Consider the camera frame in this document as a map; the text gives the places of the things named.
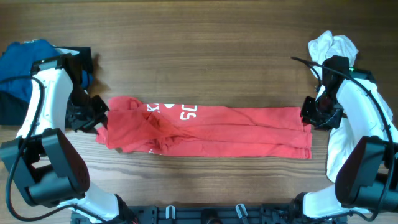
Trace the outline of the red t-shirt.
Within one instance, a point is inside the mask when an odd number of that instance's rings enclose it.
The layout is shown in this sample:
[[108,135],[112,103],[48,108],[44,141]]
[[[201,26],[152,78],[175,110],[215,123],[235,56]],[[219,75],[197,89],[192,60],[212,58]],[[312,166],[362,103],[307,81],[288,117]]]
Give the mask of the red t-shirt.
[[109,101],[108,123],[96,142],[122,152],[175,157],[312,158],[311,127],[299,107],[228,108]]

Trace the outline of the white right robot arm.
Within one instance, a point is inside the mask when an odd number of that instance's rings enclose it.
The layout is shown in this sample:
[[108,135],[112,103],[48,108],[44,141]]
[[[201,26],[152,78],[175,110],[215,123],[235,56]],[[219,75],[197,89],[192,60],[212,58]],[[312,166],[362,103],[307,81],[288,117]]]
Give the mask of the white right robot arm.
[[322,222],[358,215],[373,221],[380,213],[397,212],[397,130],[377,95],[372,75],[350,67],[322,66],[324,90],[307,97],[304,123],[329,131],[347,120],[354,148],[338,170],[334,184],[303,192],[291,203],[291,218]]

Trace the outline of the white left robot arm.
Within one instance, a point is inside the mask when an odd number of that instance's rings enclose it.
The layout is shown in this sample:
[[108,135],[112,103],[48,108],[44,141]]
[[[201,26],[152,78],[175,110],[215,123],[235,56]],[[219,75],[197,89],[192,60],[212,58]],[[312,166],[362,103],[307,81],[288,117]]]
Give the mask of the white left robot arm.
[[120,196],[105,192],[90,180],[88,168],[65,135],[65,128],[92,132],[105,124],[108,107],[83,87],[94,70],[89,53],[67,53],[35,61],[27,79],[32,96],[16,138],[1,145],[8,170],[5,200],[12,205],[16,186],[26,204],[47,208],[52,216],[70,209],[90,223],[136,223],[137,217]]

